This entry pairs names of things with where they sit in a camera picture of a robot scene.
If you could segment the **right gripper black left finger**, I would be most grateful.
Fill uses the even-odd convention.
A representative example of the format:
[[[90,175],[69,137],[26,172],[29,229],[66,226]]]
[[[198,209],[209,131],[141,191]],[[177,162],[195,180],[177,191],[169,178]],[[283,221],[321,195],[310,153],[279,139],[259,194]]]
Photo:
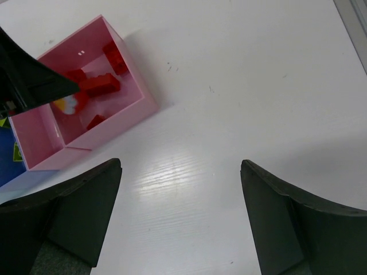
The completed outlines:
[[[118,194],[121,162],[1,204],[1,274],[90,274]]]

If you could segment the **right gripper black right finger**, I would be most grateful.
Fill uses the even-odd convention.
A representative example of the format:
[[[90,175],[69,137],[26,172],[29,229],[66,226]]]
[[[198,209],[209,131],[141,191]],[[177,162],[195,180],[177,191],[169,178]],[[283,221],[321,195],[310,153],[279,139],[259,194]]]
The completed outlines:
[[[250,160],[241,184],[262,274],[366,274],[366,211],[302,190]]]

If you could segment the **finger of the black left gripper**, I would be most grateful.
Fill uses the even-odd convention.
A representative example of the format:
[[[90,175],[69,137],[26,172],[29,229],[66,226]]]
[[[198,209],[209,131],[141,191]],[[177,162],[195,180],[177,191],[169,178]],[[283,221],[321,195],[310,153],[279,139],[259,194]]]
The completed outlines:
[[[1,30],[1,113],[23,113],[79,91],[18,46]]]

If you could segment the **small red lego brick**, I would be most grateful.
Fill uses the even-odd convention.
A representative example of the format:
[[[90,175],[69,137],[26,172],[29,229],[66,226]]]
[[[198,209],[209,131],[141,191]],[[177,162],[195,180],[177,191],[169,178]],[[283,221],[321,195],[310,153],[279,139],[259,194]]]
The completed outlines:
[[[67,71],[65,76],[76,83],[80,83],[87,79],[87,75],[82,69]]]

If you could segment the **red flower printed lego piece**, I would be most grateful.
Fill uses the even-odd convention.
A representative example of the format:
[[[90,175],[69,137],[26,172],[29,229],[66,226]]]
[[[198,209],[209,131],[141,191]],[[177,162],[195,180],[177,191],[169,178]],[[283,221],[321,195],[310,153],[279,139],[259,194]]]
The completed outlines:
[[[84,91],[53,101],[52,104],[66,115],[75,115],[84,109],[89,97]]]

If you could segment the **lime green lego brick front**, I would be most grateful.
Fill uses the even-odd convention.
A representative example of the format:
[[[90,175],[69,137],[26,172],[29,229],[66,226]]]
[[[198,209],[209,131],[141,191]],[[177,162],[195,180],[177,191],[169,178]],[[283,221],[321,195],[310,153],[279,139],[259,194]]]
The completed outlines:
[[[14,162],[22,162],[23,161],[21,150],[20,150],[17,142],[14,143],[14,147],[13,147],[13,161]]]

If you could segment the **lime green lego brick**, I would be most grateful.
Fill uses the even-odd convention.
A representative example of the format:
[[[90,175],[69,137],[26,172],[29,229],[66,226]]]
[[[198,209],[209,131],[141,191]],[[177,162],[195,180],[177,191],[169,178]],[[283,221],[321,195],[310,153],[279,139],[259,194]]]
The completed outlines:
[[[0,127],[2,128],[10,128],[9,119],[6,117],[4,119],[0,119]]]
[[[13,161],[14,162],[22,162],[23,161],[21,150],[20,150],[17,142],[14,143],[14,147],[13,147]]]

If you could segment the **red stepped lego brick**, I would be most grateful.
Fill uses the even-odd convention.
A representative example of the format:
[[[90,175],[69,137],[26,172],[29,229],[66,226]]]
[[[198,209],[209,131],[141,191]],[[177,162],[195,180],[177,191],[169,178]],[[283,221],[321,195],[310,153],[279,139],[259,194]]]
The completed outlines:
[[[119,80],[110,73],[88,78],[79,83],[79,88],[90,98],[118,92],[120,90]]]

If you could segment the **small red square lego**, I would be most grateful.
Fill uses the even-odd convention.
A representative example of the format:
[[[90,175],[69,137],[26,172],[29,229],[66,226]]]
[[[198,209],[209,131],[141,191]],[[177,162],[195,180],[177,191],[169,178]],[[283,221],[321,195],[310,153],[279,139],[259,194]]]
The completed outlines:
[[[92,128],[96,127],[100,123],[106,120],[106,117],[103,115],[95,115],[93,119],[89,122],[86,129],[87,131],[91,130]]]

